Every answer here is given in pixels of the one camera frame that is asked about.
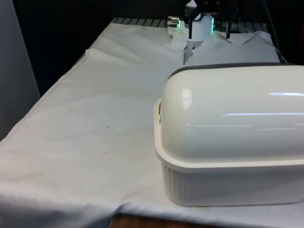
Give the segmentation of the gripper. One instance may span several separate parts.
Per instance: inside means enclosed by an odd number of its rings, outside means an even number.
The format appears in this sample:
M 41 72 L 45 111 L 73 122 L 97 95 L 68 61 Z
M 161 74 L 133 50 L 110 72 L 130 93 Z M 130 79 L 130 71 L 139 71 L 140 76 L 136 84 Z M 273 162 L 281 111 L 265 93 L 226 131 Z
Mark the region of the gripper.
M 189 39 L 200 39 L 201 37 L 201 9 L 218 9 L 221 5 L 221 0 L 195 0 L 195 3 L 196 5 L 188 5 Z M 222 13 L 227 19 L 226 39 L 229 39 L 232 24 L 231 8 L 222 7 Z

